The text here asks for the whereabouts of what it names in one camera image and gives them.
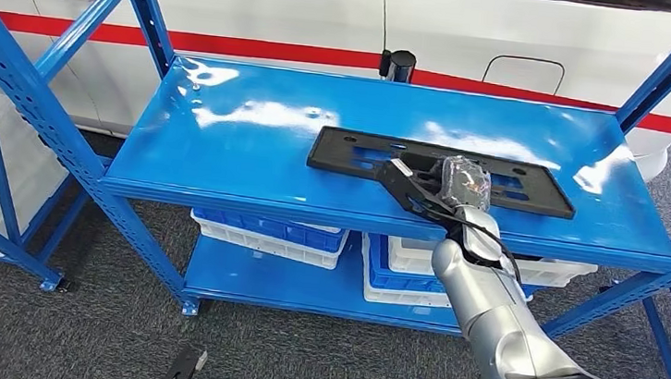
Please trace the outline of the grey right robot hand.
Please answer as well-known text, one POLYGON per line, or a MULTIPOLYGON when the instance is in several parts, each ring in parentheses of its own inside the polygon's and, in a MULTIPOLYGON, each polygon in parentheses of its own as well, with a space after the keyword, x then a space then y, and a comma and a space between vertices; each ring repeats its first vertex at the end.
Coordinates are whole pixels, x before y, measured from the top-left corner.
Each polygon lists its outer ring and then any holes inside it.
POLYGON ((436 184, 435 196, 445 205, 489 210, 492 181, 477 162, 463 155, 446 156, 434 163, 429 174, 436 184))

